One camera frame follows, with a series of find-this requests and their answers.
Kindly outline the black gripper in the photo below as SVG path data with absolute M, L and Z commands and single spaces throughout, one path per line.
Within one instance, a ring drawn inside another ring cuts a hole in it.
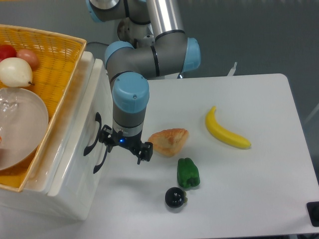
M 107 152 L 110 153 L 115 146 L 122 147 L 130 151 L 137 157 L 137 165 L 142 161 L 149 162 L 153 155 L 153 144 L 151 142 L 141 142 L 142 130 L 136 128 L 115 128 L 104 125 L 99 131 L 98 141 L 104 144 Z

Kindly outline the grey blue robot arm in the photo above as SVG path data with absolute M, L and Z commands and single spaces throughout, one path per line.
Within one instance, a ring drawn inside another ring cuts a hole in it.
M 148 79 L 197 69 L 199 44 L 186 36 L 175 0 L 89 0 L 86 5 L 96 22 L 126 18 L 151 30 L 151 40 L 144 46 L 119 40 L 107 47 L 113 123 L 100 125 L 95 139 L 106 146 L 107 153 L 119 146 L 138 161 L 149 161 L 153 145 L 141 141 L 150 97 Z

